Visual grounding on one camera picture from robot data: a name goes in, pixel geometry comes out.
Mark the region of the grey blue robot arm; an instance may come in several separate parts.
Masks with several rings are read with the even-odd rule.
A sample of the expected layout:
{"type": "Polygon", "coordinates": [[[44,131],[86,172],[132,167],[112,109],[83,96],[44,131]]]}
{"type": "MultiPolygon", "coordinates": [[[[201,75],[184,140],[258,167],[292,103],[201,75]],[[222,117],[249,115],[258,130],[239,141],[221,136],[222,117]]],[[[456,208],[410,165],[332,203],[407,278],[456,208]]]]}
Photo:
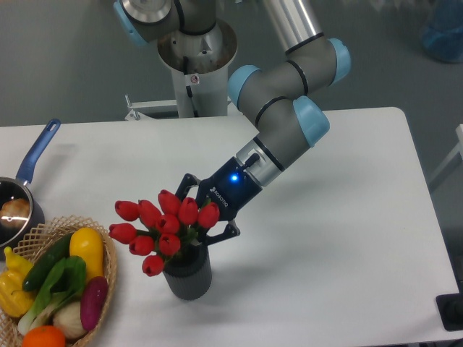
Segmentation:
{"type": "Polygon", "coordinates": [[[114,3],[133,42],[156,42],[171,71],[179,117],[223,116],[233,103],[258,130],[210,178],[186,174],[179,185],[179,199],[197,187],[197,203],[215,202],[226,221],[217,236],[200,228],[197,239],[203,244],[237,236],[238,211],[328,132],[328,119],[308,95],[338,82],[351,67],[347,47],[324,35],[308,1],[266,1],[265,8],[285,62],[266,72],[245,65],[229,73],[237,38],[216,16],[214,1],[114,3]]]}

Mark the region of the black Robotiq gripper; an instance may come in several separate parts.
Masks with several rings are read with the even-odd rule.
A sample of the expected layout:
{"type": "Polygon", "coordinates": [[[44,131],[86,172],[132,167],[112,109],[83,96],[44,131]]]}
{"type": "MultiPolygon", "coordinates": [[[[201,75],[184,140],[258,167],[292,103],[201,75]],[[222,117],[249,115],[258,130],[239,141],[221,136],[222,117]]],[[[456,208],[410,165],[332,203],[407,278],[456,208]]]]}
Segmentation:
{"type": "Polygon", "coordinates": [[[193,187],[198,187],[196,201],[198,205],[210,199],[219,209],[219,221],[228,221],[224,231],[215,236],[204,234],[198,241],[207,247],[240,235],[240,229],[233,220],[240,209],[259,194],[263,188],[241,167],[235,157],[229,159],[208,179],[200,180],[195,175],[186,173],[175,196],[183,200],[193,187]]]}

